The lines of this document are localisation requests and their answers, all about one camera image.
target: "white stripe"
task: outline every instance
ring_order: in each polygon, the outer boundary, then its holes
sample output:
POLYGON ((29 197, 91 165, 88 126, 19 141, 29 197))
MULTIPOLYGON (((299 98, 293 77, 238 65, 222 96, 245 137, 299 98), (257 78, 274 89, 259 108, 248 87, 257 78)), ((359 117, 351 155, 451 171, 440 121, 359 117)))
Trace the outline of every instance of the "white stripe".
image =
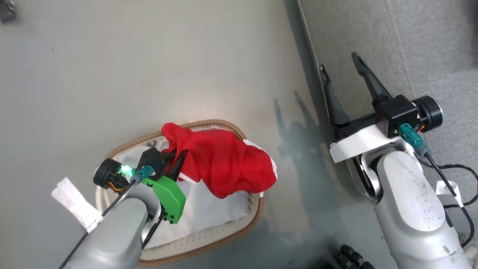
POLYGON ((192 178, 188 177, 187 175, 183 174, 182 172, 179 173, 178 178, 183 179, 184 181, 187 181, 189 183, 193 183, 193 184, 197 183, 192 178))
POLYGON ((465 207, 465 206, 463 205, 463 203, 461 202, 461 199, 460 199, 458 196, 454 196, 453 198, 454 198, 455 201, 458 203, 458 206, 460 206, 460 207, 465 207))
POLYGON ((244 142, 244 144, 248 145, 248 146, 253 146, 253 147, 256 147, 260 150, 262 150, 263 152, 265 152, 269 158, 271 159, 271 163, 272 163, 272 170, 274 171, 274 175, 275 175, 275 179, 277 180, 277 165, 275 165, 275 162, 274 160, 271 158, 271 156, 269 155, 269 153, 267 153, 267 151, 265 151, 261 146, 259 146, 258 144, 250 141, 250 140, 247 140, 247 139, 244 139, 242 140, 244 142))

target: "cable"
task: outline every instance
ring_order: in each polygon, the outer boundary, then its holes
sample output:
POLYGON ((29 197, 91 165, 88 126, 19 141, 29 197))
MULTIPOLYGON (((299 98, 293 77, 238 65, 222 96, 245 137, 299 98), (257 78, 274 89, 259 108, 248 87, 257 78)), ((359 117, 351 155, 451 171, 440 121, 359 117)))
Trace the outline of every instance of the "cable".
POLYGON ((471 220, 471 217, 470 215, 468 214, 468 211, 465 209, 465 206, 463 205, 463 203, 456 197, 456 192, 455 190, 453 189, 453 187, 451 186, 450 182, 448 182, 448 180, 446 179, 445 175, 443 174, 443 172, 441 171, 441 169, 439 168, 439 166, 435 163, 435 161, 433 160, 432 156, 429 154, 429 153, 425 153, 425 157, 428 159, 428 161, 430 162, 430 165, 436 170, 436 172, 440 175, 440 177, 442 178, 443 182, 445 183, 446 187, 448 188, 448 190, 450 191, 450 193, 453 195, 453 197, 455 198, 455 200, 457 201, 459 207, 461 208, 461 211, 463 212, 463 214, 465 215, 465 217, 467 218, 468 220, 468 224, 470 225, 470 235, 468 236, 468 238, 461 244, 461 247, 465 247, 466 245, 468 245, 468 243, 470 243, 471 239, 473 239, 473 236, 475 235, 475 226, 473 224, 473 221, 471 220))
POLYGON ((100 198, 101 198, 101 196, 103 197, 103 200, 105 201, 105 205, 108 207, 111 204, 111 202, 109 201, 108 194, 105 192, 105 195, 101 195, 101 193, 100 193, 100 198))
MULTIPOLYGON (((106 216, 106 214, 116 205, 116 203, 118 203, 119 200, 121 200, 124 196, 125 193, 128 192, 128 190, 133 186, 135 180, 132 180, 131 183, 126 186, 124 189, 125 191, 122 192, 114 201, 113 203, 101 214, 101 216, 106 216)), ((76 252, 76 250, 80 247, 81 243, 86 239, 86 237, 88 236, 88 232, 85 232, 83 234, 83 236, 80 238, 80 240, 78 241, 78 243, 75 245, 75 247, 73 248, 73 250, 70 252, 70 254, 68 254, 68 256, 66 257, 66 259, 63 261, 63 263, 60 265, 60 267, 58 269, 63 269, 66 265, 66 263, 71 259, 71 257, 73 256, 73 254, 76 252)))
MULTIPOLYGON (((425 162, 424 160, 420 159, 420 158, 417 158, 418 161, 423 164, 424 166, 428 167, 428 168, 433 168, 432 165, 430 165, 429 163, 425 162)), ((450 168, 462 168, 462 169, 465 169, 465 170, 468 170, 470 173, 473 174, 473 176, 475 176, 476 180, 477 180, 477 193, 475 194, 475 196, 473 196, 473 198, 468 201, 468 202, 464 202, 463 205, 471 205, 473 204, 474 202, 476 202, 478 200, 478 174, 470 167, 468 166, 464 166, 464 165, 461 165, 461 164, 447 164, 447 165, 439 165, 438 168, 440 168, 441 170, 445 170, 445 169, 450 169, 450 168)), ((456 208, 456 207, 460 207, 459 205, 457 204, 448 204, 448 205, 444 205, 443 206, 445 209, 447 208, 456 208)))
POLYGON ((109 187, 110 187, 111 189, 113 189, 115 192, 122 192, 122 191, 124 190, 124 188, 119 188, 119 189, 116 188, 116 187, 113 185, 113 183, 111 183, 111 182, 108 182, 108 185, 109 185, 109 187))
POLYGON ((103 204, 101 203, 101 187, 96 186, 96 191, 95 191, 95 202, 96 202, 96 209, 98 211, 103 212, 103 204))

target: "laundry basket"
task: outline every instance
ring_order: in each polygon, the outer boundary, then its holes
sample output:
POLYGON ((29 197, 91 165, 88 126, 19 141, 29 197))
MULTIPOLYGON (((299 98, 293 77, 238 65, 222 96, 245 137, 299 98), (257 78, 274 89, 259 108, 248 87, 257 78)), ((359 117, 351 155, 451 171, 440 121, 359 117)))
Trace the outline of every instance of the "laundry basket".
MULTIPOLYGON (((246 138, 244 133, 238 127, 222 120, 200 121, 183 124, 181 126, 190 128, 193 131, 223 129, 233 132, 240 140, 246 138)), ((161 131, 145 135, 115 148, 106 157, 115 158, 116 155, 127 151, 132 147, 141 145, 151 146, 155 145, 157 141, 160 140, 165 140, 161 135, 161 131)), ((97 208, 102 210, 102 203, 109 206, 110 201, 113 201, 116 196, 117 195, 111 190, 98 188, 96 193, 97 208)), ((152 267, 180 261, 213 250, 245 235, 255 227, 262 216, 262 210, 264 207, 263 194, 248 193, 248 204, 249 213, 243 218, 191 234, 165 245, 143 250, 139 265, 152 267)))

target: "black cable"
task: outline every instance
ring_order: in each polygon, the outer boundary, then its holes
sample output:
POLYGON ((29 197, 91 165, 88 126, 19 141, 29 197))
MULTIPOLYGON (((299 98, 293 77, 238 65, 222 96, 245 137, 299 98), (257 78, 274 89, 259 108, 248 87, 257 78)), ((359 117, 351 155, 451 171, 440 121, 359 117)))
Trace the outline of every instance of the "black cable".
MULTIPOLYGON (((442 178, 443 182, 445 182, 446 187, 448 188, 448 190, 450 190, 450 193, 453 195, 453 197, 456 197, 456 192, 455 192, 455 190, 454 190, 453 187, 451 186, 450 182, 448 182, 448 180, 446 179, 445 175, 443 174, 443 172, 441 171, 441 169, 439 168, 439 166, 435 163, 435 161, 433 160, 432 156, 430 156, 429 153, 425 153, 425 157, 428 159, 428 161, 430 162, 431 166, 432 166, 432 167, 436 170, 436 172, 440 175, 440 177, 442 178)), ((470 235, 469 235, 468 238, 461 244, 461 247, 465 247, 466 245, 468 245, 468 243, 470 243, 471 239, 473 239, 473 236, 475 235, 475 225, 473 224, 473 221, 471 220, 471 217, 470 217, 470 215, 468 214, 468 211, 465 209, 465 207, 461 207, 461 211, 463 212, 463 214, 464 214, 465 217, 467 218, 468 224, 470 225, 470 235)))
MULTIPOLYGON (((424 160, 420 159, 420 158, 417 158, 418 161, 423 164, 424 166, 428 167, 428 168, 433 168, 432 165, 430 165, 429 163, 425 162, 424 160)), ((462 169, 465 169, 465 170, 468 170, 470 173, 473 174, 473 176, 475 176, 476 180, 477 180, 477 193, 475 194, 475 196, 473 196, 473 198, 468 201, 468 202, 464 202, 463 204, 464 205, 471 205, 473 204, 474 202, 476 202, 478 200, 478 174, 470 167, 468 166, 464 166, 464 165, 461 165, 461 164, 447 164, 447 165, 439 165, 438 168, 440 168, 441 170, 445 170, 445 169, 450 169, 450 168, 462 168, 462 169)), ((457 204, 448 204, 448 205, 444 205, 443 206, 445 209, 448 209, 448 208, 456 208, 456 207, 459 207, 457 204)))
MULTIPOLYGON (((113 203, 111 203, 111 205, 103 212, 103 214, 101 214, 101 216, 103 217, 106 216, 106 214, 115 206, 115 204, 123 197, 123 195, 131 188, 131 186, 133 186, 134 183, 135 183, 135 180, 132 180, 131 183, 129 183, 129 185, 125 187, 124 191, 113 201, 113 203)), ((78 243, 75 245, 75 247, 71 250, 70 254, 66 256, 66 259, 63 261, 63 263, 60 265, 58 269, 63 269, 65 267, 66 263, 71 259, 73 254, 80 247, 81 243, 83 243, 83 241, 86 239, 88 234, 89 234, 88 231, 86 231, 85 234, 80 238, 78 243)))

